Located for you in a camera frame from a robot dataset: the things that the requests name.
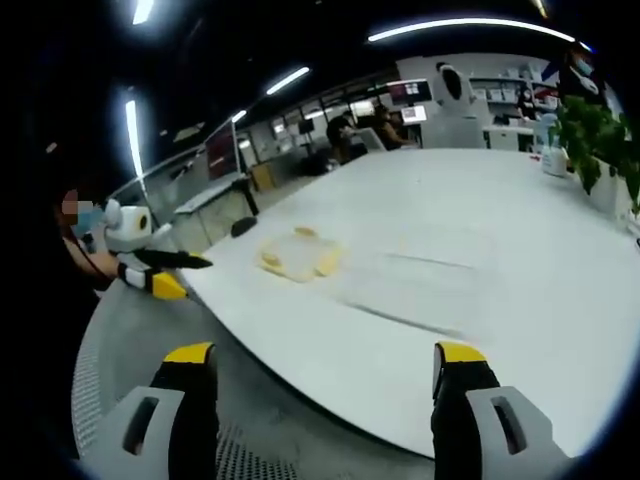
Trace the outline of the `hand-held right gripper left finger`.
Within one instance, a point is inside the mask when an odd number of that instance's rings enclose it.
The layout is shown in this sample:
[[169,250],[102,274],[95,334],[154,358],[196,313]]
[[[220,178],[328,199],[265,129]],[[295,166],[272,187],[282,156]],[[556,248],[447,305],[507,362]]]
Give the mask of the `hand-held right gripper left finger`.
[[215,345],[180,347],[102,420],[82,464],[93,479],[214,479]]

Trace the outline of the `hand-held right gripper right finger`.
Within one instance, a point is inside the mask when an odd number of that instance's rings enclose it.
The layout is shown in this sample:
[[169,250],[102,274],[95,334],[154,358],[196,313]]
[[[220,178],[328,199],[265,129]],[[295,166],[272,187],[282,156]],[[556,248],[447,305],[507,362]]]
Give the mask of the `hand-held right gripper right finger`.
[[550,419],[501,385],[475,348],[436,343],[432,386],[436,479],[560,479],[570,470]]

